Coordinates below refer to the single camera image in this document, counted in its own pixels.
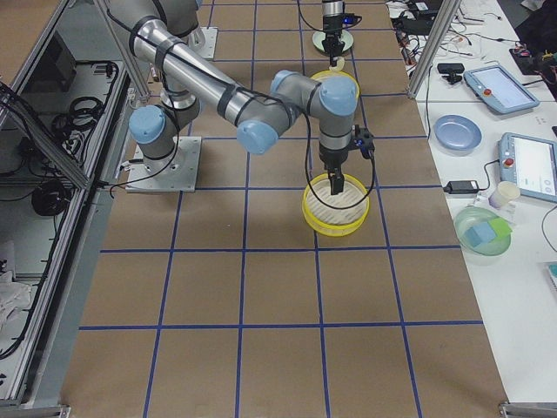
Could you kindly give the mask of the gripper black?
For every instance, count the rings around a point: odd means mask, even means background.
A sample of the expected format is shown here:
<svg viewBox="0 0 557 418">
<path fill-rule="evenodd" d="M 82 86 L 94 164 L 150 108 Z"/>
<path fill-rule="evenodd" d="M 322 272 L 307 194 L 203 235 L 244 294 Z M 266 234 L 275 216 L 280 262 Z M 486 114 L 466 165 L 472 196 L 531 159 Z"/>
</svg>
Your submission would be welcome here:
<svg viewBox="0 0 557 418">
<path fill-rule="evenodd" d="M 348 158 L 349 151 L 344 149 L 332 150 L 326 147 L 319 148 L 319 158 L 327 170 L 330 183 L 331 195 L 340 194 L 344 191 L 344 174 L 342 165 Z"/>
<path fill-rule="evenodd" d="M 330 65 L 336 65 L 344 49 L 341 32 L 343 30 L 345 3 L 342 0 L 323 0 L 321 6 L 322 27 L 325 33 L 322 46 L 329 57 Z"/>
</svg>

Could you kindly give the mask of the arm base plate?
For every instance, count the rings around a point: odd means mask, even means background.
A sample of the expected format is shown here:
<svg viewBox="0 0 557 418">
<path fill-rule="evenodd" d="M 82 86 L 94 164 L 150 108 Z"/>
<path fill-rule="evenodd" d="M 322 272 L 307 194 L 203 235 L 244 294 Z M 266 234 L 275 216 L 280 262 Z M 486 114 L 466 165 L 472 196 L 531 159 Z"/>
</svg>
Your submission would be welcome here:
<svg viewBox="0 0 557 418">
<path fill-rule="evenodd" d="M 201 137 L 174 136 L 173 148 L 164 145 L 167 155 L 137 144 L 125 189 L 128 192 L 194 192 L 198 176 Z"/>
<path fill-rule="evenodd" d="M 188 46 L 199 54 L 200 57 L 213 60 L 216 43 L 218 37 L 218 29 L 216 27 L 197 27 L 187 37 Z"/>
</svg>

